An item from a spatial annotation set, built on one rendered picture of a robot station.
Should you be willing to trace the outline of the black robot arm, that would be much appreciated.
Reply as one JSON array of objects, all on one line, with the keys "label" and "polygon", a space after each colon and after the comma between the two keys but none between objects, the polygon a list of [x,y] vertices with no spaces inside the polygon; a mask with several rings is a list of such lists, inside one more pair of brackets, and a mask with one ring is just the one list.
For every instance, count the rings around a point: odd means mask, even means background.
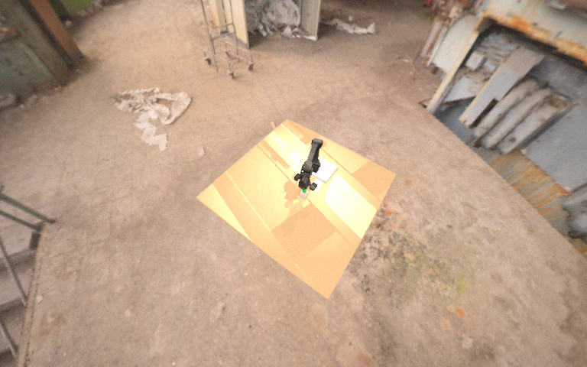
[{"label": "black robot arm", "polygon": [[319,160],[319,150],[322,146],[323,146],[322,139],[313,138],[313,140],[311,142],[311,149],[310,149],[309,156],[308,156],[307,160],[304,161],[304,164],[302,165],[301,171],[300,171],[300,175],[302,175],[302,177],[300,178],[298,187],[303,190],[307,189],[308,180],[309,180],[310,176],[312,175],[312,173],[313,172],[316,173],[319,170],[319,168],[321,167],[321,163]]}]

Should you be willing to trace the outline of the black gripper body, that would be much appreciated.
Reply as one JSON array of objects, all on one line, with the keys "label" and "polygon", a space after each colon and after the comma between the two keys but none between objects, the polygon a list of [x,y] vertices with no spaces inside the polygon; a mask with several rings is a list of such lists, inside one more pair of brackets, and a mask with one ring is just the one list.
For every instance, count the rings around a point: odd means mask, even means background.
[{"label": "black gripper body", "polygon": [[[295,179],[295,181],[298,181],[298,180],[299,180],[301,177],[302,177],[302,175],[300,175],[300,174],[297,174],[297,175],[294,177],[294,179]],[[310,190],[314,191],[314,190],[316,189],[316,187],[317,187],[317,184],[316,184],[316,183],[314,183],[314,182],[313,182],[313,183],[311,183],[311,181],[310,181],[310,178],[309,178],[307,186],[310,186]]]}]

